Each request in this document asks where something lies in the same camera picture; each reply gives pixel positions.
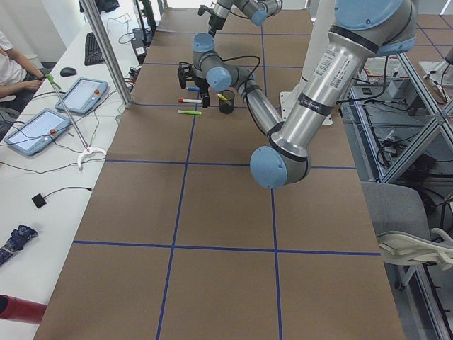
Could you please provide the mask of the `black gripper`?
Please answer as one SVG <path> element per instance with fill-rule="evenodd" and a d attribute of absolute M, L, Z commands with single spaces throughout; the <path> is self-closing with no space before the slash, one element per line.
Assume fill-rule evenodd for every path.
<path fill-rule="evenodd" d="M 207 82 L 206 78 L 199 77 L 198 75 L 193 73 L 192 80 L 195 83 L 196 87 L 200 89 L 202 107 L 206 108 L 207 106 L 210 106 L 210 95 L 209 95 L 210 85 Z"/>
<path fill-rule="evenodd" d="M 214 37 L 214 32 L 218 30 L 222 30 L 225 24 L 225 18 L 218 16 L 216 14 L 212 14 L 210 16 L 208 25 L 210 29 L 208 30 L 208 34 Z"/>

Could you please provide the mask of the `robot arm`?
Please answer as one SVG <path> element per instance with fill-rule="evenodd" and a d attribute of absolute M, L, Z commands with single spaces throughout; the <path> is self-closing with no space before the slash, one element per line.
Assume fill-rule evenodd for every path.
<path fill-rule="evenodd" d="M 275 16 L 282 10 L 283 2 L 279 0 L 251 1 L 251 0 L 219 0 L 216 1 L 214 8 L 200 7 L 198 15 L 201 16 L 205 11 L 210 14 L 208 21 L 208 33 L 214 37 L 218 30 L 222 30 L 224 24 L 235 6 L 242 14 L 249 19 L 255 26 L 262 26 L 266 19 Z"/>
<path fill-rule="evenodd" d="M 255 25 L 280 12 L 281 1 L 218 1 L 209 10 L 209 31 L 193 38 L 190 75 L 203 94 L 236 89 L 268 144 L 251 155 L 253 178 L 265 188 L 279 188 L 306 177 L 311 168 L 309 143 L 352 78 L 370 57 L 396 55 L 413 47 L 417 1 L 337 1 L 328 46 L 289 115 L 281 118 L 252 71 L 228 64 L 216 52 L 214 35 L 233 8 Z"/>

